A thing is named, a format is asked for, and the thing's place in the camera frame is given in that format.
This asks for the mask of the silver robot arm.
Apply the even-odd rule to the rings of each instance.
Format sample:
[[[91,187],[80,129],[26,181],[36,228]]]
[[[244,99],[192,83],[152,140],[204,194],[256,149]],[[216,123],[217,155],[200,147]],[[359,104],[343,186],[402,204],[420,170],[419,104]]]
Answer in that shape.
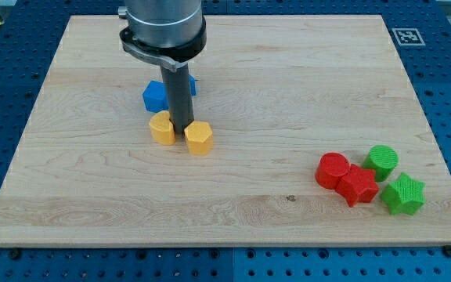
[[[200,0],[125,0],[117,13],[128,22],[120,32],[123,50],[170,72],[185,67],[206,45]]]

